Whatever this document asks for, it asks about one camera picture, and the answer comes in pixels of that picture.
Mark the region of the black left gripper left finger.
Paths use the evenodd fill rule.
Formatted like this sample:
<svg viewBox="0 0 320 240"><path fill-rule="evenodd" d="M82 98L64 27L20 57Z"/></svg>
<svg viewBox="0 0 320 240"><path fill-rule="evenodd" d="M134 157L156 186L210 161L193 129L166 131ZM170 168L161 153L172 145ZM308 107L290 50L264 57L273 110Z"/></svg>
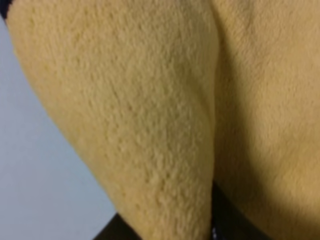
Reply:
<svg viewBox="0 0 320 240"><path fill-rule="evenodd" d="M140 237L116 214L94 240L140 240Z"/></svg>

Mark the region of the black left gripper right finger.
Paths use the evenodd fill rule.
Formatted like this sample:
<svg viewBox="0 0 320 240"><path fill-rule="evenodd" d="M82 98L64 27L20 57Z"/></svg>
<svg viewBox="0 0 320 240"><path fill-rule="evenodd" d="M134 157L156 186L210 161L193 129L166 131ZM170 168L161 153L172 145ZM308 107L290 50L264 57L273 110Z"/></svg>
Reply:
<svg viewBox="0 0 320 240"><path fill-rule="evenodd" d="M221 188L212 187L211 239L212 240L264 240L265 234L256 228L229 201Z"/></svg>

